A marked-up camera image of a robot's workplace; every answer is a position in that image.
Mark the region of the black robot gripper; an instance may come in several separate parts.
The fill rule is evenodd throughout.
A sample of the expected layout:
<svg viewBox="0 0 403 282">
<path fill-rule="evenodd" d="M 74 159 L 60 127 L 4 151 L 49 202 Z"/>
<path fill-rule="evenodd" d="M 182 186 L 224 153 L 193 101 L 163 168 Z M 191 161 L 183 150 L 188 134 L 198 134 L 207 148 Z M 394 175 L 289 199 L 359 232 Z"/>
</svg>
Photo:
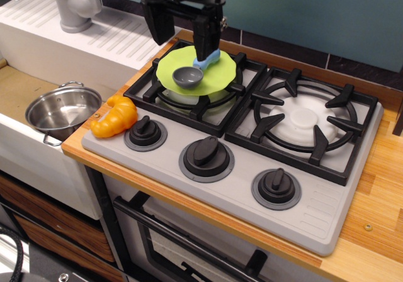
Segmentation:
<svg viewBox="0 0 403 282">
<path fill-rule="evenodd" d="M 174 18 L 193 20 L 193 43 L 198 61 L 204 61 L 219 48 L 220 25 L 225 0 L 141 0 L 144 16 L 158 45 L 174 34 Z"/>
</svg>

